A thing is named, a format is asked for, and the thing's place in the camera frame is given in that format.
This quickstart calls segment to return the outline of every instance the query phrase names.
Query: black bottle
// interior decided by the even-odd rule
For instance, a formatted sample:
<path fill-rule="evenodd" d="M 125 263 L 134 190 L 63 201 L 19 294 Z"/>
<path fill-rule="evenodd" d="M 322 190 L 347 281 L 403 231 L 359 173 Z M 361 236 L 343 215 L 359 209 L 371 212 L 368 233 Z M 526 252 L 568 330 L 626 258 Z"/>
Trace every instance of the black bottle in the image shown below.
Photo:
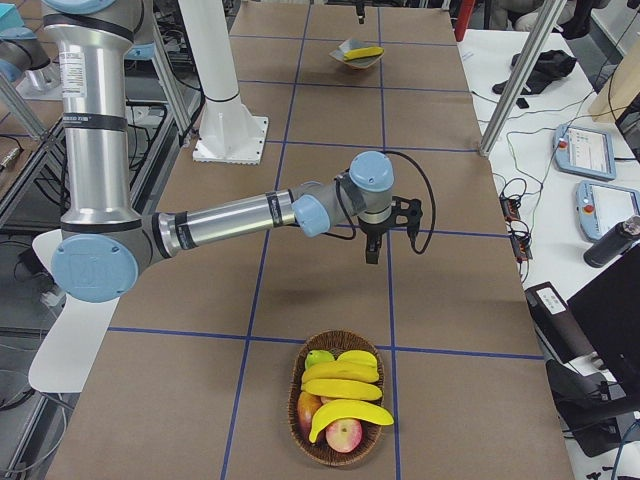
<path fill-rule="evenodd" d="M 637 240 L 640 240 L 640 216 L 634 215 L 616 224 L 584 252 L 584 261 L 594 268 L 604 267 L 613 257 L 631 248 Z"/>

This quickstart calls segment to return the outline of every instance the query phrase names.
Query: black cloth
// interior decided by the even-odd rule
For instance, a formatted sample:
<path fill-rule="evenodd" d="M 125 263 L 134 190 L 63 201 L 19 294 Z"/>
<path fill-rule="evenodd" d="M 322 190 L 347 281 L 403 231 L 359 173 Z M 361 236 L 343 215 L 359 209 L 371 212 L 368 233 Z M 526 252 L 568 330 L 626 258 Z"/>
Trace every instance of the black cloth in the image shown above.
<path fill-rule="evenodd" d="M 515 66 L 519 57 L 519 53 L 513 56 L 511 68 Z M 574 57 L 567 55 L 562 50 L 542 52 L 527 80 L 526 86 L 528 90 L 527 88 L 523 88 L 521 94 L 536 95 L 541 93 L 555 80 L 560 80 L 569 75 L 576 66 L 576 61 Z M 493 93 L 497 93 L 498 95 L 502 94 L 506 84 L 507 82 L 502 82 L 494 85 L 492 88 Z"/>

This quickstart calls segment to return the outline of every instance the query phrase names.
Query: table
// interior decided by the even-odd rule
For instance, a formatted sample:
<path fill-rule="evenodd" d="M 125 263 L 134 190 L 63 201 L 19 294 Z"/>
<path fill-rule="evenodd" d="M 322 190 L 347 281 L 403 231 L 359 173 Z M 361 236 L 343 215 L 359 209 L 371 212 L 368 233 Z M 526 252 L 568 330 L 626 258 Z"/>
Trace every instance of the table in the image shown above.
<path fill-rule="evenodd" d="M 332 60 L 350 35 L 385 47 L 382 62 Z M 283 228 L 154 266 L 120 300 L 47 478 L 572 478 L 448 14 L 370 8 L 358 26 L 351 8 L 248 2 L 232 47 L 244 103 L 270 117 L 263 160 L 183 151 L 160 210 L 330 181 L 393 148 L 434 185 L 432 245 L 416 257 L 390 232 L 370 266 L 361 236 Z M 397 194 L 424 195 L 394 166 Z M 397 419 L 361 464 L 331 471 L 286 414 L 301 344 L 329 329 L 378 346 Z"/>
<path fill-rule="evenodd" d="M 492 101 L 499 99 L 498 95 L 491 93 L 491 86 L 508 78 L 511 57 L 522 49 L 526 37 L 527 34 L 521 32 L 469 30 L 464 42 L 460 44 L 460 54 L 469 87 L 477 94 L 486 97 L 474 96 L 474 106 L 481 129 L 486 126 L 484 120 L 490 119 L 495 107 Z M 551 49 L 560 49 L 571 54 L 569 46 L 560 34 L 550 35 L 543 47 L 543 51 Z M 507 145 L 508 132 L 535 132 L 540 128 L 555 129 L 558 125 L 582 115 L 586 117 L 577 118 L 573 125 L 609 132 L 613 138 L 616 158 L 633 157 L 615 125 L 596 123 L 588 116 L 588 107 L 596 97 L 596 94 L 591 92 L 591 84 L 577 65 L 567 78 L 554 82 L 542 94 L 526 97 L 531 108 L 529 110 L 514 109 L 510 117 L 520 118 L 512 118 L 506 123 L 499 141 L 491 152 L 489 159 L 493 171 L 506 179 L 527 178 L 515 169 L 514 159 Z M 562 111 L 527 113 L 522 116 L 525 112 L 558 110 L 571 104 L 574 105 Z M 568 300 L 602 272 L 602 269 L 588 266 L 582 259 L 582 254 L 591 245 L 580 232 L 575 210 L 575 189 L 582 178 L 560 172 L 555 165 L 551 164 L 553 131 L 544 130 L 535 135 L 512 135 L 511 137 L 520 169 L 538 179 L 547 175 L 539 204 L 537 196 L 525 197 L 520 209 L 523 220 L 533 227 L 531 245 L 533 260 L 529 262 L 528 271 L 525 270 L 528 275 L 523 281 L 523 286 L 528 288 L 551 281 L 561 296 Z M 618 161 L 616 169 L 618 176 L 611 182 L 613 185 L 640 188 L 640 165 L 635 160 Z M 529 191 L 535 192 L 537 185 L 530 178 L 527 180 L 529 180 Z M 503 184 L 496 178 L 498 191 L 502 190 Z M 521 183 L 515 185 L 516 189 L 521 188 L 521 185 Z M 578 358 L 571 364 L 584 375 L 597 371 L 589 356 Z M 612 451 L 595 458 L 587 458 L 573 441 L 567 441 L 567 449 L 570 452 L 576 478 L 585 478 L 594 471 L 602 473 L 601 467 L 611 466 L 616 453 Z M 638 459 L 640 459 L 640 445 L 626 446 L 618 473 L 638 476 L 640 474 Z M 604 473 L 604 475 L 603 478 L 607 478 L 608 474 Z"/>

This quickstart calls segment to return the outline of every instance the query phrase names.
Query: black object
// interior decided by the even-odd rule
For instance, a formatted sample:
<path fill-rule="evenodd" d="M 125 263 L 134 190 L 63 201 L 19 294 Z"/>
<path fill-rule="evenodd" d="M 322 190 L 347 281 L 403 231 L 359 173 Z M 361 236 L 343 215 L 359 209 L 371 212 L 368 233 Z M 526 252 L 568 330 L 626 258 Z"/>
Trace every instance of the black object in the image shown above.
<path fill-rule="evenodd" d="M 520 54 L 516 54 L 511 59 L 513 68 L 518 61 Z M 533 66 L 529 79 L 525 83 L 525 88 L 521 95 L 536 95 L 542 93 L 552 82 L 560 80 L 569 75 L 575 67 L 577 59 L 568 55 L 562 50 L 548 50 L 542 52 L 538 61 Z M 491 89 L 493 93 L 502 94 L 507 82 L 498 83 Z"/>
<path fill-rule="evenodd" d="M 584 377 L 556 361 L 547 362 L 556 408 L 590 457 L 618 448 L 621 432 L 640 410 L 638 272 L 640 248 L 631 248 L 566 302 L 617 385 L 603 384 L 599 374 Z M 632 436 L 630 440 L 640 438 L 640 432 Z"/>
<path fill-rule="evenodd" d="M 518 105 L 518 107 L 520 107 L 521 109 L 525 109 L 525 108 L 529 108 L 529 103 L 522 97 L 518 98 L 518 100 L 516 100 L 516 105 Z"/>
<path fill-rule="evenodd" d="M 621 255 L 631 248 L 631 245 L 639 239 L 640 217 L 633 216 L 627 221 L 614 225 L 589 250 L 584 252 L 584 261 L 594 268 L 604 267 L 615 256 Z"/>
<path fill-rule="evenodd" d="M 418 199 L 407 200 L 402 197 L 393 197 L 391 215 L 382 223 L 367 223 L 358 217 L 360 229 L 367 236 L 365 247 L 365 259 L 367 263 L 377 264 L 382 246 L 382 235 L 392 228 L 404 227 L 407 235 L 415 240 L 420 231 L 420 219 L 422 218 L 422 202 Z"/>
<path fill-rule="evenodd" d="M 356 15 L 358 16 L 358 23 L 364 24 L 364 0 L 355 0 L 356 3 Z"/>
<path fill-rule="evenodd" d="M 595 350 L 569 306 L 550 282 L 527 288 L 525 297 L 544 341 L 561 362 L 566 363 Z"/>
<path fill-rule="evenodd" d="M 611 0 L 580 0 L 576 2 L 576 9 L 573 12 L 573 17 L 571 17 L 571 20 L 560 25 L 560 28 L 562 29 L 560 33 L 562 34 L 562 36 L 567 40 L 584 37 L 591 31 L 591 11 L 594 8 L 605 8 L 610 3 L 610 1 Z M 511 21 L 511 23 L 515 25 L 516 21 L 522 15 L 524 15 L 524 13 L 509 11 L 509 21 Z"/>
<path fill-rule="evenodd" d="M 632 248 L 571 297 L 578 325 L 627 394 L 640 404 L 640 248 Z"/>

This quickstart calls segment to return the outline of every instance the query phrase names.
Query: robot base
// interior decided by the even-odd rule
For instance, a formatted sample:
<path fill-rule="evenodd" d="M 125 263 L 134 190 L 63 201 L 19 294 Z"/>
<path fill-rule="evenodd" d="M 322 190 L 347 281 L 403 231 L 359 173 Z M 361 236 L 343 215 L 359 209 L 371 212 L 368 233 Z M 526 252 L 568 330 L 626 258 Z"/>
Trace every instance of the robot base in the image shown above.
<path fill-rule="evenodd" d="M 207 101 L 193 159 L 257 165 L 268 126 L 269 119 L 252 116 L 240 98 L 225 103 Z"/>

